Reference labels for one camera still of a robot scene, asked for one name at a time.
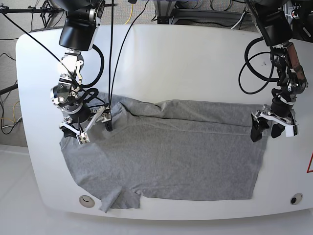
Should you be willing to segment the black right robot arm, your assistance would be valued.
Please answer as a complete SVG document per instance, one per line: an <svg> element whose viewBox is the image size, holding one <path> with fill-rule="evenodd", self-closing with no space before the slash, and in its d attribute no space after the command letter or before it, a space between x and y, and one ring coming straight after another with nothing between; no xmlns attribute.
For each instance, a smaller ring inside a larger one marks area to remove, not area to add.
<svg viewBox="0 0 313 235"><path fill-rule="evenodd" d="M79 144L89 142L89 129L100 121L108 131L112 130L111 106L103 102L90 107L99 91L95 84L104 70L104 56L94 45L96 32L105 8L103 0L57 0L56 4L66 13L66 21L61 32L59 45L66 48L61 59L58 85L51 89L51 101L65 113L59 125L64 137L76 138ZM83 84L81 69L84 66L83 51L94 49L100 56L100 71L89 84Z"/></svg>

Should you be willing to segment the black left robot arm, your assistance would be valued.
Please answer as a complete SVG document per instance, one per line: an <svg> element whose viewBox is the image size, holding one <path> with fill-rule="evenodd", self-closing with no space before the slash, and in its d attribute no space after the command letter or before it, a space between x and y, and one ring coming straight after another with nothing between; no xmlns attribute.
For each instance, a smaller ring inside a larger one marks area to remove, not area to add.
<svg viewBox="0 0 313 235"><path fill-rule="evenodd" d="M290 39L292 30L282 9L284 0L247 0L246 6L251 17L261 33L261 37L252 40L244 53L245 64L256 77L266 84L275 82L272 89L271 105L264 105L261 110L251 114L252 129L250 138L258 142L263 137L263 131L271 129L272 138L285 133L286 137L298 135L298 125L295 120L293 106L297 95L308 87L303 67L301 66L295 46ZM251 65L249 51L253 45L264 41L269 47L271 70L277 71L278 78L272 75L265 77Z"/></svg>

